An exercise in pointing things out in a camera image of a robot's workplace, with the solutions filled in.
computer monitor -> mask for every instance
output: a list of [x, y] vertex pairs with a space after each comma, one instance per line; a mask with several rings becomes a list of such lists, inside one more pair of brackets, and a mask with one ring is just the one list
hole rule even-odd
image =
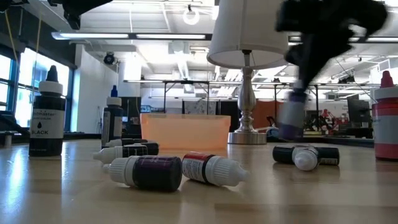
[[348, 116], [352, 123], [370, 123], [370, 106], [364, 100], [348, 100]]

desk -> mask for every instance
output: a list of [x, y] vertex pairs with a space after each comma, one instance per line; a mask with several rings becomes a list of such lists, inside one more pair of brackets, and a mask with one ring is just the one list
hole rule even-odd
[[[64, 143], [61, 158], [0, 149], [1, 223], [397, 223], [398, 163], [368, 148], [339, 146], [341, 165], [301, 172], [275, 164], [266, 146], [231, 146], [224, 156], [250, 170], [249, 183], [214, 187], [183, 177], [178, 192], [130, 189], [92, 159], [100, 140]], [[168, 152], [183, 156], [180, 151]]]

white lampshade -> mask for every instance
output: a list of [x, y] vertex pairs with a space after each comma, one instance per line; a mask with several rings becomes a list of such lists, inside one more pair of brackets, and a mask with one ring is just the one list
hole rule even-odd
[[250, 67], [272, 68], [285, 65], [287, 34], [274, 30], [282, 0], [221, 0], [210, 52], [213, 65], [240, 69], [242, 50], [252, 50]]

red label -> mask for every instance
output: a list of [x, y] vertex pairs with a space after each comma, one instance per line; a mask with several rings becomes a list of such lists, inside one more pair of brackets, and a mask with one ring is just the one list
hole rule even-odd
[[205, 161], [211, 154], [204, 154], [199, 152], [190, 152], [184, 156], [184, 159], [197, 159], [201, 161]]

table lamp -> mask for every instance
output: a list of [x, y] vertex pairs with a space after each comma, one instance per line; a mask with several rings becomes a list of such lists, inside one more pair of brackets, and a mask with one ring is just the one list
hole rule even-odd
[[256, 96], [253, 70], [285, 65], [287, 36], [274, 30], [281, 0], [221, 0], [207, 60], [213, 65], [241, 69], [238, 97], [240, 127], [229, 134], [230, 144], [266, 144], [267, 136], [252, 126]]

